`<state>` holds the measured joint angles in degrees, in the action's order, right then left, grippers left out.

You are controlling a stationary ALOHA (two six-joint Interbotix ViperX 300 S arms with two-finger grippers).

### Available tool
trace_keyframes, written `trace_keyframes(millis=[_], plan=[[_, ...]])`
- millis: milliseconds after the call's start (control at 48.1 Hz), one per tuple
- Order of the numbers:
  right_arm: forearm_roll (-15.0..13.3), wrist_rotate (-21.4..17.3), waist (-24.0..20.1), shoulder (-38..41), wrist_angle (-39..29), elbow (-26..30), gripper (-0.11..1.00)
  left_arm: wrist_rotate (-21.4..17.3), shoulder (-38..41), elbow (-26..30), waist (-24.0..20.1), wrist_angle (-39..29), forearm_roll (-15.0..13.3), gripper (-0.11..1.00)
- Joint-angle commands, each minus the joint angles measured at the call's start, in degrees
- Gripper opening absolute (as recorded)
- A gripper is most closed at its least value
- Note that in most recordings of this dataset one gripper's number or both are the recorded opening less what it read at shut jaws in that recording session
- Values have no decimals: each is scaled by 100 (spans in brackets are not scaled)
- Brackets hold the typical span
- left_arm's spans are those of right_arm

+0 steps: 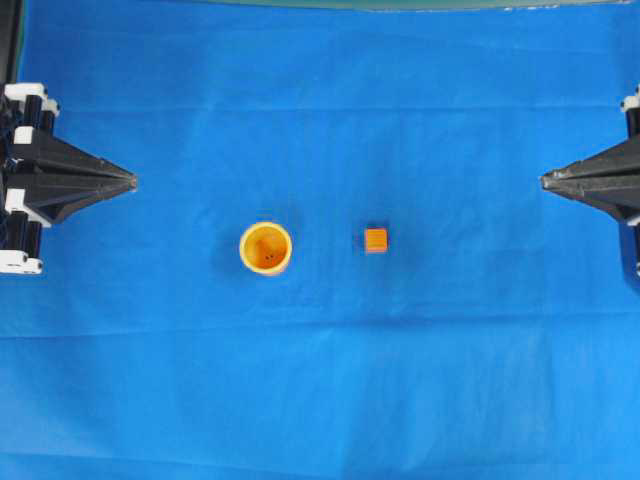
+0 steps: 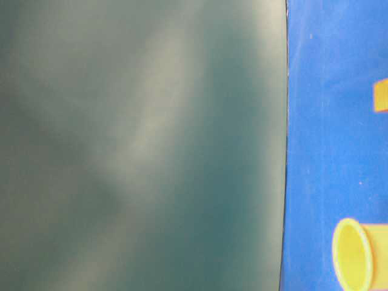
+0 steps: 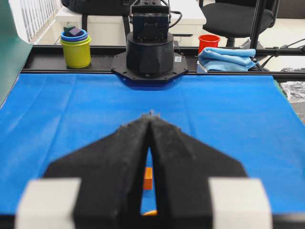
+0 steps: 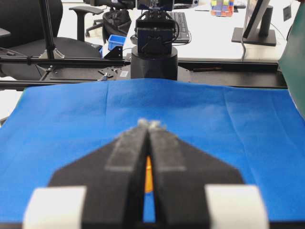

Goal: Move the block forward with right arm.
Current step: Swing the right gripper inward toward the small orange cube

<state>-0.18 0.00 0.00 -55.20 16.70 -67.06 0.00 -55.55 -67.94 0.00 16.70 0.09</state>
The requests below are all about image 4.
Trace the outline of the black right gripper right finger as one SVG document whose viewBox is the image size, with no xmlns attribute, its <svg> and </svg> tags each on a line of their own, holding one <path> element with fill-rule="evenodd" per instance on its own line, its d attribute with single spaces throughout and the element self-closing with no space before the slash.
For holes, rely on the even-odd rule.
<svg viewBox="0 0 305 229">
<path fill-rule="evenodd" d="M 230 164 L 148 124 L 157 219 L 167 229 L 267 229 L 260 191 Z"/>
</svg>

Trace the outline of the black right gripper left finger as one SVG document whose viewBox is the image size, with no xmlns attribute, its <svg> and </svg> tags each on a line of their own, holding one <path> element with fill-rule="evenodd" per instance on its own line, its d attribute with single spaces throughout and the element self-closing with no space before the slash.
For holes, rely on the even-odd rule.
<svg viewBox="0 0 305 229">
<path fill-rule="evenodd" d="M 34 190 L 25 229 L 124 229 L 142 217 L 148 122 L 56 170 Z"/>
</svg>

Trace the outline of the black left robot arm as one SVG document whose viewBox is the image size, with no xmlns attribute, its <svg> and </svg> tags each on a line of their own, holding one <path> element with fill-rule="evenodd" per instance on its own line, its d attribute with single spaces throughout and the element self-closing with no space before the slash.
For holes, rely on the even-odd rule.
<svg viewBox="0 0 305 229">
<path fill-rule="evenodd" d="M 135 23 L 137 45 L 132 49 L 131 78 L 160 78 L 177 80 L 177 49 L 172 43 L 180 29 L 168 14 L 173 0 L 137 0 L 136 8 L 143 10 Z"/>
</svg>

